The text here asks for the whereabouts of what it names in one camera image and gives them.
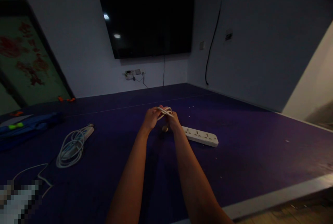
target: purple carpet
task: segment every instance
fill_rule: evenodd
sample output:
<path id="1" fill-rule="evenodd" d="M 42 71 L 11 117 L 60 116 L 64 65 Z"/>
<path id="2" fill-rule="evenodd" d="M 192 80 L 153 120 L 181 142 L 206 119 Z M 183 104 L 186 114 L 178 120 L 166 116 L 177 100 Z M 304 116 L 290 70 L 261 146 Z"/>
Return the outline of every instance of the purple carpet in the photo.
<path id="1" fill-rule="evenodd" d="M 51 162 L 42 176 L 54 187 L 29 222 L 104 223 L 144 114 L 159 104 L 172 107 L 183 126 L 217 135 L 217 148 L 190 143 L 222 207 L 332 173 L 328 165 L 333 163 L 333 133 L 179 84 L 23 109 L 25 114 L 63 112 L 66 120 L 0 153 L 0 183 L 7 184 L 25 168 Z M 73 167 L 56 168 L 65 136 L 88 123 L 95 125 L 95 132 L 82 159 Z M 159 121 L 148 139 L 141 223 L 188 217 L 173 135 L 161 132 L 163 124 Z M 26 171 L 17 180 L 29 184 L 40 169 Z"/>

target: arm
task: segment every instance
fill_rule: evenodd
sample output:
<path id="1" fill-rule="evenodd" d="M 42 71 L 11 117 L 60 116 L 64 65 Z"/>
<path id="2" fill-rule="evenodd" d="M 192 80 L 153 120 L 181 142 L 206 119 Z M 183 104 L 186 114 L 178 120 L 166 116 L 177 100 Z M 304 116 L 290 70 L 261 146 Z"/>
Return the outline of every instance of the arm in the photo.
<path id="1" fill-rule="evenodd" d="M 139 222 L 147 139 L 160 113 L 156 108 L 149 109 L 146 113 L 113 196 L 106 224 Z"/>
<path id="2" fill-rule="evenodd" d="M 174 134 L 181 189 L 191 223 L 224 223 L 233 221 L 219 206 L 181 127 L 177 114 L 168 117 Z"/>

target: green clip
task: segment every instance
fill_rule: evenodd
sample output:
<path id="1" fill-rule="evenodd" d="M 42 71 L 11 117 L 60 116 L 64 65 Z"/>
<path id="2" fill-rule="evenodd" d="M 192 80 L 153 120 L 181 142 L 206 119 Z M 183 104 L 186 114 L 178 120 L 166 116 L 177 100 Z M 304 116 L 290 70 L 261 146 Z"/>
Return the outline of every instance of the green clip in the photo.
<path id="1" fill-rule="evenodd" d="M 24 126 L 23 123 L 20 122 L 20 123 L 17 123 L 17 124 L 8 125 L 8 128 L 9 128 L 10 130 L 14 130 L 14 129 L 16 129 L 16 128 L 22 128 L 23 126 Z"/>

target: frosted glass panel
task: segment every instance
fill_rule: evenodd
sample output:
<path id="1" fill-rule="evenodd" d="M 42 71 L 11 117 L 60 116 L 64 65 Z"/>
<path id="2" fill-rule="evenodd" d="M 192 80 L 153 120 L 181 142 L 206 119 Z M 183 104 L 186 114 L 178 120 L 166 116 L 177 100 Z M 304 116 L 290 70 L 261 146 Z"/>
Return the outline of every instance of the frosted glass panel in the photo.
<path id="1" fill-rule="evenodd" d="M 0 18 L 0 69 L 28 105 L 69 98 L 26 16 Z"/>

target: flat screen tv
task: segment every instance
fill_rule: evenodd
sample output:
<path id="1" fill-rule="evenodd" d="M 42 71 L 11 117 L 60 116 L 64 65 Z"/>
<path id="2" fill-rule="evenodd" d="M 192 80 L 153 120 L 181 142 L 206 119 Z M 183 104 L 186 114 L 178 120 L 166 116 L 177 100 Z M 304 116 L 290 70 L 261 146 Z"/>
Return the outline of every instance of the flat screen tv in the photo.
<path id="1" fill-rule="evenodd" d="M 191 52 L 194 0 L 100 0 L 115 59 Z"/>

